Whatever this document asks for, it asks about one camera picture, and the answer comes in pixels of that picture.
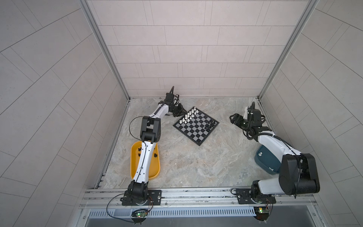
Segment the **black white chess board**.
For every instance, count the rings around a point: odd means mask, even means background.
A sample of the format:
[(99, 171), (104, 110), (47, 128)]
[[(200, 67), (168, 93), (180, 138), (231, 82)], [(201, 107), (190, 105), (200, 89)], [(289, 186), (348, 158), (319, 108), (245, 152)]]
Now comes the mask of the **black white chess board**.
[(173, 127), (200, 146), (218, 125), (217, 120), (197, 107), (193, 107)]

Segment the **yellow plastic tray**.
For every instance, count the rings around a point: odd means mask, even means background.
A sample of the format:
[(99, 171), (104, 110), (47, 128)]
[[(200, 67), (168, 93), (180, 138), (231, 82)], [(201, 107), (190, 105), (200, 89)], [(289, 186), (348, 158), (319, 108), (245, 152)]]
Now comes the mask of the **yellow plastic tray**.
[(158, 144), (138, 141), (131, 147), (130, 174), (137, 183), (147, 183), (160, 173)]

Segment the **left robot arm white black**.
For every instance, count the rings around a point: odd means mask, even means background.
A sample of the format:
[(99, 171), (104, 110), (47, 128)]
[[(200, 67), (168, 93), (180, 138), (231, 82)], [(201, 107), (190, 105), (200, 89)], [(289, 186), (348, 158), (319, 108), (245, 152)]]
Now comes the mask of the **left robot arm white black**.
[(122, 198), (123, 206), (144, 205), (148, 202), (149, 169), (154, 149), (161, 138), (161, 119), (168, 113), (177, 117), (185, 112), (180, 104), (179, 95), (175, 95), (174, 88), (171, 88), (165, 99), (158, 103), (157, 109), (152, 114), (142, 117), (139, 138), (141, 155), (133, 180)]

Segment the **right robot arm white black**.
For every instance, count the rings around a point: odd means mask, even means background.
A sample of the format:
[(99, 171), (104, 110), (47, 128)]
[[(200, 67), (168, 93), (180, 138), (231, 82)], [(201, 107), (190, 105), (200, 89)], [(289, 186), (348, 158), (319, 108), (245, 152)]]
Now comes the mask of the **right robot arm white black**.
[(316, 194), (320, 181), (315, 157), (293, 148), (286, 140), (264, 126), (266, 117), (254, 104), (245, 108), (244, 115), (233, 114), (230, 122), (242, 129), (245, 137), (258, 142), (261, 147), (255, 155), (255, 162), (277, 178), (255, 180), (249, 195), (254, 203), (272, 204), (274, 195)]

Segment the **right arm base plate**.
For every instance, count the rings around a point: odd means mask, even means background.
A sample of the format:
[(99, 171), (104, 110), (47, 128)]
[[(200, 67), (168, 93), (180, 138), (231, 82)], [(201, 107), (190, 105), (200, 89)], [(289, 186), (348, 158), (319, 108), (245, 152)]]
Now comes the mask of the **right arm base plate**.
[(236, 188), (233, 193), (239, 204), (275, 204), (276, 199), (273, 195), (260, 194), (252, 189)]

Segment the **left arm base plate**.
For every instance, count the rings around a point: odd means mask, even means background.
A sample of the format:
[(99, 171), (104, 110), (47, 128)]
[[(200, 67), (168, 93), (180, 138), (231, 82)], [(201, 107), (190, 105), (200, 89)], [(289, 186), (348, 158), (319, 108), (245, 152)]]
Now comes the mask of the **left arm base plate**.
[(146, 205), (160, 205), (162, 197), (162, 190), (148, 190), (141, 194), (137, 192), (125, 191), (123, 197), (120, 199), (123, 206), (146, 206)]

